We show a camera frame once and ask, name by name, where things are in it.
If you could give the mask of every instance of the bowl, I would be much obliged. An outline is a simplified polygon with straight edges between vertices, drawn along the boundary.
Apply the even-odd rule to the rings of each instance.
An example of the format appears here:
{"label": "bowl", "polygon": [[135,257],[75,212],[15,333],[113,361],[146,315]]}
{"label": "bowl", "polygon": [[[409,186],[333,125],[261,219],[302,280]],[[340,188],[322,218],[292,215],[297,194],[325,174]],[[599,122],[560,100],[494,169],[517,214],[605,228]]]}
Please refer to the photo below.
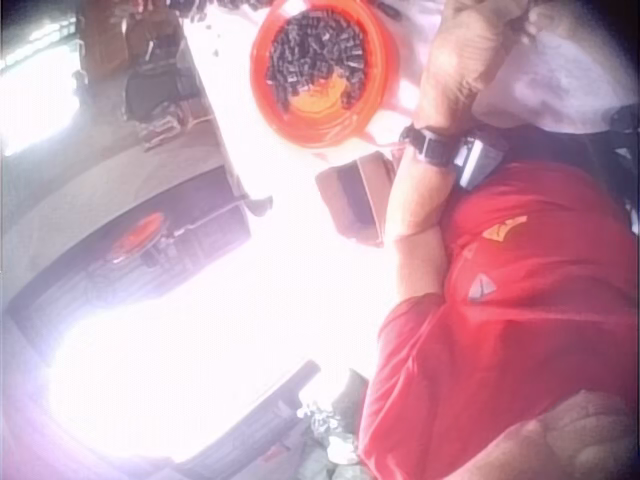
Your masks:
{"label": "bowl", "polygon": [[[344,109],[340,100],[346,82],[337,75],[291,98],[286,112],[278,106],[274,91],[266,82],[273,41],[291,17],[309,9],[333,10],[358,25],[364,33],[367,81],[362,96],[349,109]],[[335,146],[363,133],[397,77],[397,71],[395,43],[371,7],[362,0],[278,0],[267,14],[251,51],[251,88],[258,109],[281,137],[309,148]]]}

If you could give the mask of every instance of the small box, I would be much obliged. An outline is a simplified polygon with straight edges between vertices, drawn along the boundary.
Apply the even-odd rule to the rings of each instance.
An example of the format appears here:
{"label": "small box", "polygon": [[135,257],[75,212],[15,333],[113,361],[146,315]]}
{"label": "small box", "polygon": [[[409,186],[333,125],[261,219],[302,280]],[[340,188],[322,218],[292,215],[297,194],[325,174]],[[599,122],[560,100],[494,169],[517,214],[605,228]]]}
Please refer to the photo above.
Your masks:
{"label": "small box", "polygon": [[391,186],[393,163],[375,152],[316,176],[316,184],[340,235],[380,247]]}

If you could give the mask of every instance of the yellow logo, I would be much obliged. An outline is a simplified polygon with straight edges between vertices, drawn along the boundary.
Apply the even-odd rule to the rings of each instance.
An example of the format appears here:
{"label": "yellow logo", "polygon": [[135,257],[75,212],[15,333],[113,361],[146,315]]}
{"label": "yellow logo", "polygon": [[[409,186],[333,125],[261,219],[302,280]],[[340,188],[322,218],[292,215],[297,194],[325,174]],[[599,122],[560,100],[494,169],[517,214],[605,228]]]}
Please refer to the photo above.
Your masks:
{"label": "yellow logo", "polygon": [[506,222],[499,223],[498,225],[494,225],[493,227],[485,230],[482,233],[484,238],[489,240],[495,240],[496,242],[503,242],[507,233],[511,231],[513,227],[516,225],[520,225],[521,223],[525,223],[527,221],[527,216],[523,215],[521,217],[512,218],[507,220]]}

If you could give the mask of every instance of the red t-shirt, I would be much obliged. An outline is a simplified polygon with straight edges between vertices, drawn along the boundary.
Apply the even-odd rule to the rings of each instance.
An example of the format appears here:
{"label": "red t-shirt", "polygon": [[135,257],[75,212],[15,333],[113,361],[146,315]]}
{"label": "red t-shirt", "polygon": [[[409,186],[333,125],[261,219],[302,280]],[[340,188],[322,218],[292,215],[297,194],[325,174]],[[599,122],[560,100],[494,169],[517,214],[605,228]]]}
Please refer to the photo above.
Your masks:
{"label": "red t-shirt", "polygon": [[444,296],[398,305],[360,431],[381,480],[438,479],[581,390],[638,392],[638,251],[586,174],[505,165],[442,223]]}

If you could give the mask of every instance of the small black parts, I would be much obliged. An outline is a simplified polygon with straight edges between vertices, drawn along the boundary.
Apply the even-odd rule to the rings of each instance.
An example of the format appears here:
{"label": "small black parts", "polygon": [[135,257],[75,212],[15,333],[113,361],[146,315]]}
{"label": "small black parts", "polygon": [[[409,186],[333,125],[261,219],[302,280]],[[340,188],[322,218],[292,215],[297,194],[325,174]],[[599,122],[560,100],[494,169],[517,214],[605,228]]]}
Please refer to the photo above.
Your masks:
{"label": "small black parts", "polygon": [[307,10],[290,18],[269,51],[266,82],[279,107],[336,73],[347,80],[342,106],[353,107],[364,92],[367,62],[364,33],[344,16],[328,9]]}

